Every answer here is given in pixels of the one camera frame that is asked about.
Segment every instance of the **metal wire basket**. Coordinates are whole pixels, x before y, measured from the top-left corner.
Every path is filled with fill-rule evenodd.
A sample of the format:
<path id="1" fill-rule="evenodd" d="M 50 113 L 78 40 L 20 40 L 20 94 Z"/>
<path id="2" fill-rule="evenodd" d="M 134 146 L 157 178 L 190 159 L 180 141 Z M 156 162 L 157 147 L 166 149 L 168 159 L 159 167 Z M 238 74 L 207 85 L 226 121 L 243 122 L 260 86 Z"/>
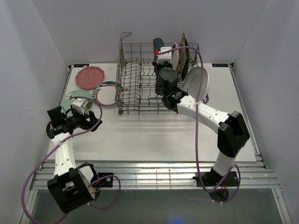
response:
<path id="1" fill-rule="evenodd" d="M 161 96 L 155 93 L 156 74 L 152 62 L 154 60 L 153 43 L 124 43 L 124 38 L 132 33 L 122 33 L 116 74 L 115 101 L 119 114 L 129 113 L 161 113 L 169 112 L 163 105 Z M 198 44 L 189 46 L 199 48 Z M 197 55 L 190 52 L 190 67 L 197 66 Z"/>

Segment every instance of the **white enclosure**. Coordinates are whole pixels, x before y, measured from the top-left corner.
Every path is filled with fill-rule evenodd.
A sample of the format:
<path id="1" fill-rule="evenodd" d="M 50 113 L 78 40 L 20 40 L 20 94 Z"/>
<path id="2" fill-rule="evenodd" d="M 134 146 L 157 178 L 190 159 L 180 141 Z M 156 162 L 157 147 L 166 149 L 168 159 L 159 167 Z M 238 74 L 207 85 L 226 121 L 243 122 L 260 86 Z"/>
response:
<path id="1" fill-rule="evenodd" d="M 199 43 L 206 63 L 234 63 L 263 161 L 275 169 L 299 223 L 299 2 L 296 0 L 0 0 L 0 217 L 19 223 L 21 188 L 41 160 L 46 111 L 58 105 L 67 65 L 116 63 L 131 42 Z"/>

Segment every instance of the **dotted plate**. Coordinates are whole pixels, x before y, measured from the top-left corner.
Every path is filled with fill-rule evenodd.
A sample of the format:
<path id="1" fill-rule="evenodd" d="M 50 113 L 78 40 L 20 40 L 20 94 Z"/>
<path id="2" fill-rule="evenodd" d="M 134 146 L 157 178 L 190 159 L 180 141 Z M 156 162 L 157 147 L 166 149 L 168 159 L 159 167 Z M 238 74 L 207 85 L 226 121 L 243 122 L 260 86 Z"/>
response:
<path id="1" fill-rule="evenodd" d="M 92 90 L 104 81 L 105 74 L 99 67 L 90 66 L 79 71 L 75 79 L 81 89 Z"/>

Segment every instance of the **white plate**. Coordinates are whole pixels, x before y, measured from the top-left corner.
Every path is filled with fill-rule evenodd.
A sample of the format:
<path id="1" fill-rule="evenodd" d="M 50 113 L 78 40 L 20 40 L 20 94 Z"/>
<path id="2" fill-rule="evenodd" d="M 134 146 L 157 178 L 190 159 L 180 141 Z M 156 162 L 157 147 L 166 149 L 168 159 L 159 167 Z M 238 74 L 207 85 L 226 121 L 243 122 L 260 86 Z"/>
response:
<path id="1" fill-rule="evenodd" d="M 201 67 L 192 68 L 186 76 L 186 82 L 183 90 L 188 92 L 194 99 L 197 97 L 199 84 L 201 79 Z M 199 100 L 203 100 L 208 94 L 210 89 L 210 78 L 207 70 L 204 68 L 203 71 L 203 83 L 199 94 Z"/>
<path id="2" fill-rule="evenodd" d="M 174 43 L 172 48 L 177 48 L 178 44 Z M 172 53 L 172 69 L 176 71 L 177 66 L 178 66 L 178 60 L 179 60 L 179 51 L 173 51 Z"/>

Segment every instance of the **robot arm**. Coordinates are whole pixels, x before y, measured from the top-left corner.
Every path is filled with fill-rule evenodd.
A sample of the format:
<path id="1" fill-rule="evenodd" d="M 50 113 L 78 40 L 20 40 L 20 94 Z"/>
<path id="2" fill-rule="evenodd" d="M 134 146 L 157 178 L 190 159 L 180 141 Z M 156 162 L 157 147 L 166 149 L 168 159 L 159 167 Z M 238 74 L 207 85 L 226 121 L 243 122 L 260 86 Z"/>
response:
<path id="1" fill-rule="evenodd" d="M 161 47 L 161 52 L 171 48 Z M 217 135 L 219 154 L 210 171 L 212 181 L 218 183 L 235 161 L 240 149 L 245 146 L 250 135 L 243 116 L 239 112 L 229 114 L 202 102 L 196 111 L 196 100 L 187 92 L 178 88 L 178 75 L 172 69 L 171 53 L 158 55 L 153 63 L 157 71 L 155 86 L 156 94 L 162 96 L 162 102 L 169 109 L 195 119 L 199 115 L 199 122 L 211 128 Z"/>
<path id="2" fill-rule="evenodd" d="M 47 135 L 52 145 L 60 145 L 55 151 L 55 171 L 53 179 L 47 185 L 50 193 L 63 213 L 68 213 L 81 205 L 96 200 L 99 192 L 94 193 L 90 183 L 98 179 L 94 166 L 84 163 L 77 167 L 73 153 L 73 138 L 61 143 L 63 139 L 73 134 L 76 128 L 83 130 L 94 126 L 98 119 L 92 111 L 84 113 L 87 100 L 76 99 L 71 106 L 72 116 L 67 117 L 59 106 L 47 111 L 51 122 L 47 126 Z"/>

